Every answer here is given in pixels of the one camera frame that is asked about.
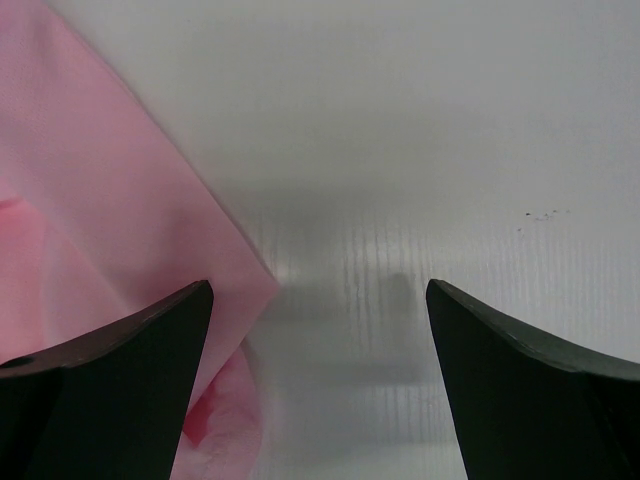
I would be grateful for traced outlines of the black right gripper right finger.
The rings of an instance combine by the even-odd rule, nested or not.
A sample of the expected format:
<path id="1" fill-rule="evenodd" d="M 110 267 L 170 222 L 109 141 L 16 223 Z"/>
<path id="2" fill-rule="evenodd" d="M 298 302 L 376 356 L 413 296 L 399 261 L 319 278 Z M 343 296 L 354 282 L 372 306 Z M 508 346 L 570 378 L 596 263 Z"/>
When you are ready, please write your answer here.
<path id="1" fill-rule="evenodd" d="M 426 305 L 468 478 L 638 478 L 638 364 L 442 280 L 429 281 Z"/>

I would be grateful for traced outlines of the pink t-shirt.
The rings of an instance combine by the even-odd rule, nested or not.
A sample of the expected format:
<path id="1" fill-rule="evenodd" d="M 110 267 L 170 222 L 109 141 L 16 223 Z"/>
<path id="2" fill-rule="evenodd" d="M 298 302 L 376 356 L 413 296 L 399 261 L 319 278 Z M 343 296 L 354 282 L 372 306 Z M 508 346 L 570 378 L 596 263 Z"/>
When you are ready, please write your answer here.
<path id="1" fill-rule="evenodd" d="M 245 479 L 261 444 L 242 349 L 277 285 L 110 67 L 40 1 L 1 5 L 1 357 L 206 279 L 213 313 L 172 477 Z"/>

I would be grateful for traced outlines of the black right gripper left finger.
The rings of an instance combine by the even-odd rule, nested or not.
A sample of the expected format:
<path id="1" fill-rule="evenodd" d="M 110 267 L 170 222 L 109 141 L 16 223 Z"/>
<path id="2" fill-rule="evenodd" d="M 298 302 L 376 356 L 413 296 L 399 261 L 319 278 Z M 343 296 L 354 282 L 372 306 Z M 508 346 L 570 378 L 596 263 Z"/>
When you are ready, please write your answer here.
<path id="1" fill-rule="evenodd" d="M 1 366 L 4 479 L 167 479 L 214 294 L 194 282 Z"/>

